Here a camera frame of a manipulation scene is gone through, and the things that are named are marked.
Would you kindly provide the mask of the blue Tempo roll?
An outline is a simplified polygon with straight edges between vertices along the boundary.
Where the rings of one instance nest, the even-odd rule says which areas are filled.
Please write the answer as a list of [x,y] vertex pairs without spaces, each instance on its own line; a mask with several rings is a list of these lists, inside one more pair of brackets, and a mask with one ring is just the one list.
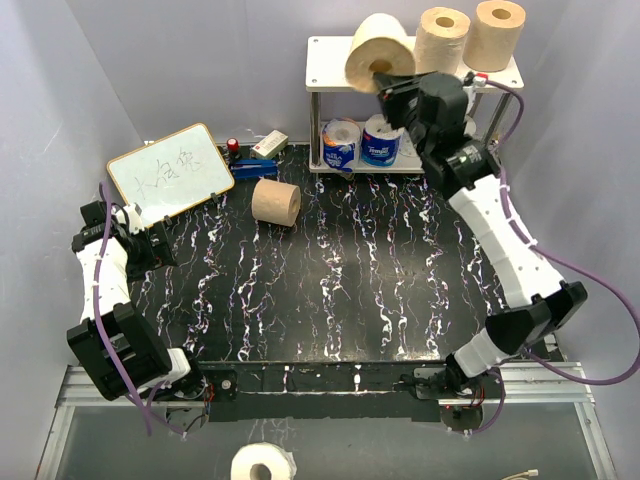
[[371,116],[364,124],[361,159],[375,167],[391,166],[397,156],[402,129],[393,129],[382,114]]

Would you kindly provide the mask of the light blue roll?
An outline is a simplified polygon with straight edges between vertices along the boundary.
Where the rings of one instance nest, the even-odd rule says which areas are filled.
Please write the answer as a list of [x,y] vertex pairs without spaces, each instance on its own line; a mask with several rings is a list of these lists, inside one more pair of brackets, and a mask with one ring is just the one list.
[[348,118],[329,121],[322,129],[324,163],[334,170],[352,173],[360,157],[361,129]]

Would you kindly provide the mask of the brown roll front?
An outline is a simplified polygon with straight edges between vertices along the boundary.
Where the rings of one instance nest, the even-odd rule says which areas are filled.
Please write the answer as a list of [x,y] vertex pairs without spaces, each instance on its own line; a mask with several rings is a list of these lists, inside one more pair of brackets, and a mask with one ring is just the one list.
[[424,11],[416,30],[413,55],[418,74],[455,74],[471,20],[458,10],[433,7]]
[[505,70],[525,21],[526,11],[512,1],[479,3],[465,43],[464,63],[484,73]]

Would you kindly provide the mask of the white patterned paper roll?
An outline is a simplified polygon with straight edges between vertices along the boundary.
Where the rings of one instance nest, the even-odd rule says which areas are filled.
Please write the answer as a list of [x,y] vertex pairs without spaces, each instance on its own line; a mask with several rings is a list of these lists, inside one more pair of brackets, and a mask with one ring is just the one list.
[[416,158],[418,156],[411,138],[406,133],[404,133],[401,137],[399,153],[405,157],[411,158]]

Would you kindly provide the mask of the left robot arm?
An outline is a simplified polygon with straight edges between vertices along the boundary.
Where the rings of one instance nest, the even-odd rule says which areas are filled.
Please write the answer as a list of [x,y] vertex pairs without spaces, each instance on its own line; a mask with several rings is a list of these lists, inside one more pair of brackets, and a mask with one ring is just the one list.
[[80,212],[85,226],[72,251],[82,267],[85,301],[80,324],[66,333],[80,365],[109,401],[129,393],[110,350],[143,398],[155,386],[197,398],[206,387],[204,371],[184,349],[166,347],[130,298],[132,282],[176,264],[165,223],[143,226],[136,204],[108,209],[94,201]]

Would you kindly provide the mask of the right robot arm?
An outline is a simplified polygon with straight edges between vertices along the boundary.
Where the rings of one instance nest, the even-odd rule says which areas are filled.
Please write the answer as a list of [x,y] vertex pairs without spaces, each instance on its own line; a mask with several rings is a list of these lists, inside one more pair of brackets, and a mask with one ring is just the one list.
[[463,80],[440,72],[396,76],[377,72],[374,91],[385,120],[404,129],[429,187],[466,222],[493,266],[507,302],[469,342],[427,380],[466,397],[488,370],[562,327],[586,301],[580,282],[568,283],[525,239],[507,199],[500,164],[489,147],[466,132],[474,74]]

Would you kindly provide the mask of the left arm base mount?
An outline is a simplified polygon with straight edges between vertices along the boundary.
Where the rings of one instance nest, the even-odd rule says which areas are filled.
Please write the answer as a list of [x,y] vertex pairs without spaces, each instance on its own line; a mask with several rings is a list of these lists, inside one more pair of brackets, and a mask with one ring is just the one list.
[[174,383],[167,394],[167,401],[201,401],[204,414],[209,416],[215,402],[231,402],[237,397],[238,375],[232,369],[202,367],[195,359],[189,360],[190,372]]

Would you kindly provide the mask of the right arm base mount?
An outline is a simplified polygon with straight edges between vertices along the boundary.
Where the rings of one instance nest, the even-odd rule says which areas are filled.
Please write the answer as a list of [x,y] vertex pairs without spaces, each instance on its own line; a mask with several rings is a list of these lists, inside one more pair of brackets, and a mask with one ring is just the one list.
[[400,375],[393,385],[396,392],[406,392],[417,400],[437,401],[440,405],[479,407],[499,401],[500,382],[487,373],[459,383],[445,367],[418,367]]

